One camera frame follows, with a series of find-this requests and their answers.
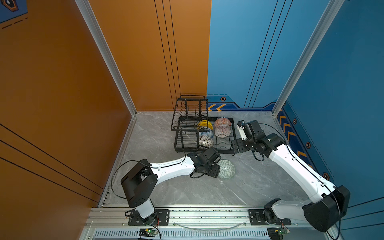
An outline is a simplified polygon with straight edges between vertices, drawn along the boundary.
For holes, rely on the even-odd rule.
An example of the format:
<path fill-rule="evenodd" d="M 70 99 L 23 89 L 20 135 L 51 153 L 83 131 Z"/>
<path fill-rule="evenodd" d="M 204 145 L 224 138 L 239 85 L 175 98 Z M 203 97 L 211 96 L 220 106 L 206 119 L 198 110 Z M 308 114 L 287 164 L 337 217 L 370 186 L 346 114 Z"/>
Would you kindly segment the pink striped bowl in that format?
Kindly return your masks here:
<path fill-rule="evenodd" d="M 218 138 L 226 138 L 231 135 L 231 128 L 226 125 L 221 125 L 215 128 L 215 135 Z"/>

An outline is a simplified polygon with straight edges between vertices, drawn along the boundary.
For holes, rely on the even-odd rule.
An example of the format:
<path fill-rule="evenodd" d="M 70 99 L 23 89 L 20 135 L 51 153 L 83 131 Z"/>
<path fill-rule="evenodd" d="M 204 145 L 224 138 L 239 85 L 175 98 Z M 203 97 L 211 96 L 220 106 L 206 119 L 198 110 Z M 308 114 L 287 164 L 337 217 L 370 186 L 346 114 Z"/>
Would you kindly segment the brown patterned bowl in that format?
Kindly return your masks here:
<path fill-rule="evenodd" d="M 199 146 L 204 148 L 211 148 L 214 146 L 214 141 L 209 136 L 200 136 L 199 137 Z"/>

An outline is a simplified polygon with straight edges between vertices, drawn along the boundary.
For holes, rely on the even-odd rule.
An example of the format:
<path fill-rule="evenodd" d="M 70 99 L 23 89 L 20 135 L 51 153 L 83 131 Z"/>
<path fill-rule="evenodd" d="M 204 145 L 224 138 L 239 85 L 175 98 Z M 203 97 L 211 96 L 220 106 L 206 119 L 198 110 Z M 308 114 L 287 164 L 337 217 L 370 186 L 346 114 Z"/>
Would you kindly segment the yellow bowl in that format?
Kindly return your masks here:
<path fill-rule="evenodd" d="M 201 120 L 197 125 L 198 130 L 210 129 L 213 130 L 213 125 L 209 120 Z"/>

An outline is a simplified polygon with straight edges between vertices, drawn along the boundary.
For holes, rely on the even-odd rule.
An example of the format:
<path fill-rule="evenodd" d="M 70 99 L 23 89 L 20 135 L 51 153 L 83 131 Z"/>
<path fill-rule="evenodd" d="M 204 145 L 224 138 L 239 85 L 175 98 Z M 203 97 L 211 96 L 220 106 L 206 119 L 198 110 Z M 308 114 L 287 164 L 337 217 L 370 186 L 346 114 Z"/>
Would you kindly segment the orange patterned bowl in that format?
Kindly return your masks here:
<path fill-rule="evenodd" d="M 219 128 L 219 127 L 227 127 L 227 128 L 230 128 L 232 126 L 232 123 L 231 121 L 229 120 L 229 118 L 226 118 L 226 117 L 218 117 L 216 120 L 215 120 L 215 128 Z"/>

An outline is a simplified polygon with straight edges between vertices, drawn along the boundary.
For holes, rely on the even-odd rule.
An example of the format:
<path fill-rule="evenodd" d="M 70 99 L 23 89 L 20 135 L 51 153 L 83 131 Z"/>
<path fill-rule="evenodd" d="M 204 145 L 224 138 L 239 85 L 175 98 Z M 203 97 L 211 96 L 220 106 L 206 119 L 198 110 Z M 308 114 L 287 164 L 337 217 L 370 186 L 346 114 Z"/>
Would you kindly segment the blue floral bowl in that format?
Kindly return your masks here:
<path fill-rule="evenodd" d="M 199 136 L 200 137 L 209 137 L 209 138 L 213 138 L 214 136 L 214 133 L 211 129 L 208 129 L 207 131 L 202 131 L 202 132 L 199 132 Z"/>

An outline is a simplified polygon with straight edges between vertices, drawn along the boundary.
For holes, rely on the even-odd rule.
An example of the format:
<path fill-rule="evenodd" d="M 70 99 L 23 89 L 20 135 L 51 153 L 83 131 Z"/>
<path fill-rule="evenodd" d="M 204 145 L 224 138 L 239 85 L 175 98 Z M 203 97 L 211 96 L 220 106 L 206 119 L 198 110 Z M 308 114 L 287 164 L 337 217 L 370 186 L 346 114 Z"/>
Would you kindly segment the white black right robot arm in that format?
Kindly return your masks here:
<path fill-rule="evenodd" d="M 304 190 L 304 202 L 274 199 L 264 206 L 265 221 L 275 225 L 283 219 L 306 221 L 320 232 L 327 232 L 333 225 L 341 224 L 346 215 L 350 191 L 337 187 L 301 160 L 284 138 L 277 134 L 266 135 L 257 121 L 239 121 L 241 137 L 232 141 L 236 153 L 259 153 L 269 158 L 287 172 Z"/>

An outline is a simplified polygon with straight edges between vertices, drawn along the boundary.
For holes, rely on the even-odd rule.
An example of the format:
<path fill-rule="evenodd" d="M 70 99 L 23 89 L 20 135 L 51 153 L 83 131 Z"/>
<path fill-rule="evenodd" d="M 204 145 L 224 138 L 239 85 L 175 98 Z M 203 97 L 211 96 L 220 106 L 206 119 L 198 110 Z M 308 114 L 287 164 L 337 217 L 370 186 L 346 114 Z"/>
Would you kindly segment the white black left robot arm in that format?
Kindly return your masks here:
<path fill-rule="evenodd" d="M 156 210 L 150 196 L 157 185 L 181 176 L 193 179 L 196 173 L 217 178 L 220 160 L 219 152 L 211 147 L 163 163 L 149 163 L 147 159 L 138 161 L 121 179 L 129 207 L 136 210 L 142 220 L 155 218 Z"/>

